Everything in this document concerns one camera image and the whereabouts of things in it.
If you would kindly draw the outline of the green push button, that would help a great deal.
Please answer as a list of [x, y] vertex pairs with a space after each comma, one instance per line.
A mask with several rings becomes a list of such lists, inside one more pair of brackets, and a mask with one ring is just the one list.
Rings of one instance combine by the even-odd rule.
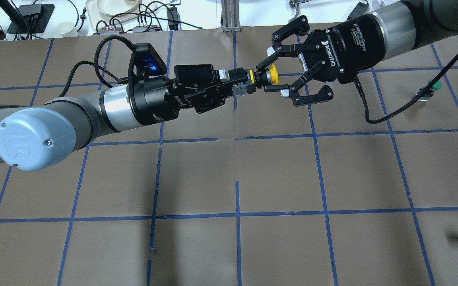
[[416, 92], [415, 96], [418, 98], [418, 102], [428, 102], [434, 96], [434, 93], [442, 88], [443, 85], [440, 81], [436, 81], [429, 87], [432, 81], [433, 79], [430, 79], [426, 87], [420, 88]]

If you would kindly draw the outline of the black power adapter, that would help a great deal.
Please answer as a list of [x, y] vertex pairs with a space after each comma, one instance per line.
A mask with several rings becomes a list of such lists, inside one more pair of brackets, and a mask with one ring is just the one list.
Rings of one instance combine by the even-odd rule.
[[167, 7], [167, 21], [168, 27], [170, 31], [177, 31], [179, 30], [179, 14], [178, 9], [176, 6]]

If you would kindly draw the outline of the white paper cup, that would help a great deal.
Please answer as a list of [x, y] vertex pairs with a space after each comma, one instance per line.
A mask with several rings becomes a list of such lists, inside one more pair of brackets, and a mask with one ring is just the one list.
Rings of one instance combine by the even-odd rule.
[[78, 36], [78, 31], [75, 27], [75, 23], [70, 21], [65, 21], [58, 24], [56, 31], [61, 37], [64, 38]]

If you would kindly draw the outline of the beige plate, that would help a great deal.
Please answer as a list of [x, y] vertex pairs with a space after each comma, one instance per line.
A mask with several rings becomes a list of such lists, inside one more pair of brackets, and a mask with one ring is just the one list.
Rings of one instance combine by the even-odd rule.
[[152, 0], [87, 0], [85, 6], [87, 11], [94, 15], [114, 16], [127, 12], [138, 12], [139, 7], [151, 4]]

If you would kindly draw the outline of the yellow push button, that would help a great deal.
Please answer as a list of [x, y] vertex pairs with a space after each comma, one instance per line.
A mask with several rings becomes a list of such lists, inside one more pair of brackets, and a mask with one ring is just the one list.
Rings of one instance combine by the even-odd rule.
[[254, 93], [256, 89], [280, 84], [278, 70], [274, 64], [262, 70], [229, 70], [229, 79], [234, 97], [242, 97]]

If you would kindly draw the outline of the aluminium frame post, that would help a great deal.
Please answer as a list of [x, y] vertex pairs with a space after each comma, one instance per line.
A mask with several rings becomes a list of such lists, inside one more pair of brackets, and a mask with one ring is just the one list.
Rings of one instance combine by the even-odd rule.
[[239, 7], [239, 0], [221, 0], [221, 27], [224, 33], [236, 33], [241, 31]]

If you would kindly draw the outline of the black monitor stand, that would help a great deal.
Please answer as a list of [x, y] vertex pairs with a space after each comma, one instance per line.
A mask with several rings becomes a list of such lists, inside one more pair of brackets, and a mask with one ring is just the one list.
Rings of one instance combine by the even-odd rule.
[[12, 0], [0, 0], [0, 8], [10, 19], [7, 34], [43, 34], [46, 31], [55, 5], [31, 4], [15, 7]]

